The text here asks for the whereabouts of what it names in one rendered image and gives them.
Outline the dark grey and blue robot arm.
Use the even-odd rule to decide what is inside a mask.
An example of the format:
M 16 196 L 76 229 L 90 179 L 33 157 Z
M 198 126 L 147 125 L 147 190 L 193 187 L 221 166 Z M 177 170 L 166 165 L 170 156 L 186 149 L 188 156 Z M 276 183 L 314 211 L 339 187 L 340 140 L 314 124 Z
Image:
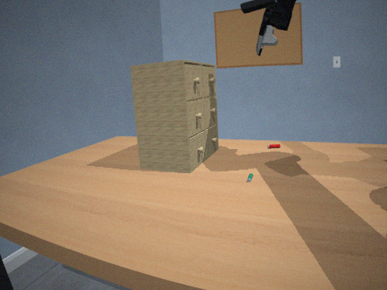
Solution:
M 267 7 L 268 4 L 272 4 L 276 2 L 276 0 L 252 0 L 249 2 L 241 3 L 241 10 L 242 12 L 250 13 L 251 11 L 264 9 Z

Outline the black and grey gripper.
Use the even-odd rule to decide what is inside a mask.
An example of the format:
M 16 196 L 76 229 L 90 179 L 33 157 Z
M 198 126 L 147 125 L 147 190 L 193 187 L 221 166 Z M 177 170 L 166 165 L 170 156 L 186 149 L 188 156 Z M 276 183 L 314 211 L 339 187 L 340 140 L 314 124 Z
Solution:
M 264 12 L 264 16 L 260 26 L 260 32 L 259 32 L 259 36 L 256 44 L 256 54 L 258 56 L 260 56 L 264 46 L 277 45 L 278 41 L 277 41 L 277 38 L 273 35 L 274 34 L 273 27 L 279 30 L 287 31 L 290 20 L 292 18 L 292 9 L 294 7 L 296 0 L 276 0 L 276 1 L 277 2 L 268 4 Z

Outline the tan wooden chest of drawers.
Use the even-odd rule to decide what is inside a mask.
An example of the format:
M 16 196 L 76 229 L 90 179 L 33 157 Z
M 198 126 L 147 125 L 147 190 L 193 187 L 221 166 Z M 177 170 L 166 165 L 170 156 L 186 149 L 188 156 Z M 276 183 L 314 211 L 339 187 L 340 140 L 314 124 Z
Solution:
M 185 63 L 190 62 L 190 63 Z M 185 64 L 214 67 L 191 60 L 172 60 L 131 66 L 131 83 L 135 111 L 135 126 L 139 150 L 140 169 L 166 172 L 191 173 L 212 154 L 206 157 L 193 170 L 190 167 L 189 137 L 217 122 L 205 125 L 204 97 L 217 94 L 203 93 L 202 96 L 186 98 Z M 189 135 L 187 100 L 202 99 L 204 128 Z

